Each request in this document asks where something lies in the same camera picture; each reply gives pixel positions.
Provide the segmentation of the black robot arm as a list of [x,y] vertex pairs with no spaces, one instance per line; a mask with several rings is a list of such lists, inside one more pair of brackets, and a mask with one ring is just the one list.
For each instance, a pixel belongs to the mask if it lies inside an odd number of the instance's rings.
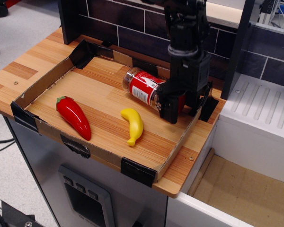
[[160,117],[178,121],[180,97],[195,115],[207,95],[211,56],[203,49],[210,25],[205,0],[147,0],[147,4],[164,8],[170,38],[170,77],[157,89]]

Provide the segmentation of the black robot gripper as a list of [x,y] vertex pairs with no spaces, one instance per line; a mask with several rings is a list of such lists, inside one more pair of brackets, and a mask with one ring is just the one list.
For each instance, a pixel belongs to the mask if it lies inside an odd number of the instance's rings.
[[192,50],[178,50],[168,46],[171,56],[170,79],[157,88],[160,117],[176,124],[178,114],[185,104],[195,116],[201,107],[201,117],[212,114],[212,82],[208,82],[211,56],[199,47]]

